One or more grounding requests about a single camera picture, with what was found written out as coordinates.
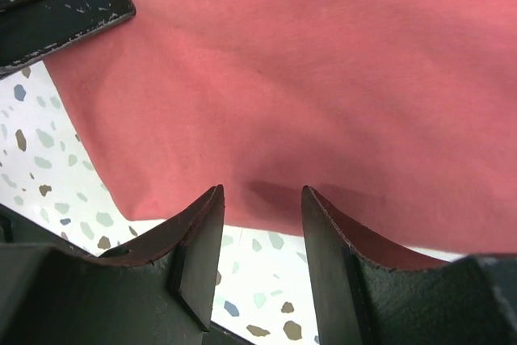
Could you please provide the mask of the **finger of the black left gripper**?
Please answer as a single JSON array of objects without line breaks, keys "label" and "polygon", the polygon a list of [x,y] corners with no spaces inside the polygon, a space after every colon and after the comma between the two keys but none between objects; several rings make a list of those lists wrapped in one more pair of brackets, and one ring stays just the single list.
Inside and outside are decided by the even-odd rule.
[{"label": "finger of the black left gripper", "polygon": [[1,0],[1,75],[121,24],[132,0]]}]

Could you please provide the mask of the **red t-shirt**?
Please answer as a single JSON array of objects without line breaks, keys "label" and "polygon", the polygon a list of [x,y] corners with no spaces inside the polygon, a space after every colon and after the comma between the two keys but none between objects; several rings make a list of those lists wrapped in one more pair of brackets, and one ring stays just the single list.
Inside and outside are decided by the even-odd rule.
[{"label": "red t-shirt", "polygon": [[404,246],[516,250],[516,0],[133,0],[45,64],[129,220],[222,184],[301,232],[301,188]]}]

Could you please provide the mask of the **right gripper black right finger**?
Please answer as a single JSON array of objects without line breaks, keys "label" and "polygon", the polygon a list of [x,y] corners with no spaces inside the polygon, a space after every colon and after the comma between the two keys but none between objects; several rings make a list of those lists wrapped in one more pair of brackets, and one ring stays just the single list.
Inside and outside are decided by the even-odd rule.
[{"label": "right gripper black right finger", "polygon": [[452,262],[373,232],[311,187],[301,211],[323,344],[513,344],[516,257]]}]

